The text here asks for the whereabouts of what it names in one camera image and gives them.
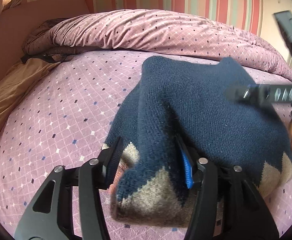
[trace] bed sheet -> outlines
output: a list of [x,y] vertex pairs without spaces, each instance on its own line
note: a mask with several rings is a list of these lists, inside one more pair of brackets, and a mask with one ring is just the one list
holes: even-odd
[[[152,52],[91,51],[57,66],[10,114],[0,133],[0,222],[13,235],[27,204],[54,166],[72,168],[96,157],[125,96],[135,87]],[[193,63],[216,61],[163,55]],[[245,68],[256,83],[288,80]],[[275,110],[287,126],[289,106]],[[121,224],[110,216],[110,195],[101,191],[111,239],[183,239],[185,228]],[[282,235],[292,224],[292,179],[265,199]],[[74,229],[81,235],[78,191],[73,197]]]

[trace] pink bed sheet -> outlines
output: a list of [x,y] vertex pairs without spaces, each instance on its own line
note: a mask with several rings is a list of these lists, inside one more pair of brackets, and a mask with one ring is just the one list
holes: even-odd
[[[10,114],[0,133],[0,222],[13,235],[27,204],[54,166],[82,165],[96,157],[115,113],[141,75],[152,52],[91,51],[56,67]],[[177,60],[216,61],[166,55]],[[290,83],[264,71],[245,70],[256,83]],[[288,125],[289,106],[275,110]],[[110,217],[109,192],[101,191],[111,239],[183,239],[185,228],[127,225]],[[292,179],[265,199],[282,235],[292,224]],[[74,228],[81,235],[78,192],[74,190]]]

